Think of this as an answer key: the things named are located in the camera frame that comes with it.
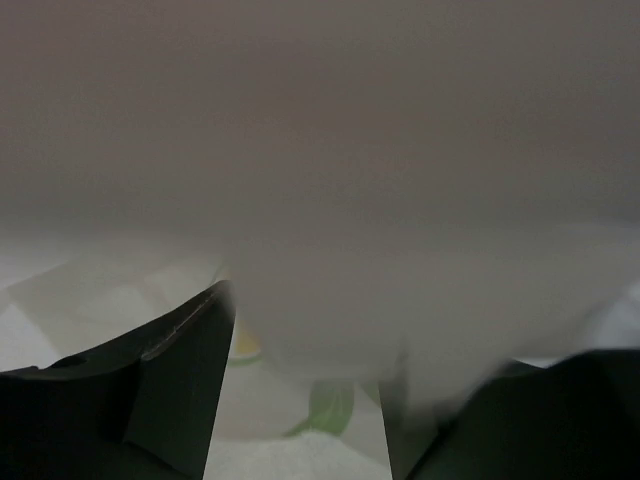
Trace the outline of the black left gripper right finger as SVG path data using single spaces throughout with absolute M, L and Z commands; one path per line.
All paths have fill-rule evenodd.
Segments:
M 383 418 L 395 479 L 636 479 L 639 352 L 512 363 L 433 429 Z

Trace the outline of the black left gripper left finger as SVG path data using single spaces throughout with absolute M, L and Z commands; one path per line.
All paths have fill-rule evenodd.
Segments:
M 1 375 L 5 479 L 200 479 L 235 310 L 220 281 L 49 367 Z

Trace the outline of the white plastic bag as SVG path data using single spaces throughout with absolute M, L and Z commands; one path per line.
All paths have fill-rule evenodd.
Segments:
M 220 281 L 222 405 L 339 454 L 358 383 L 406 430 L 515 362 L 639 352 L 635 1 L 5 1 L 1 375 Z

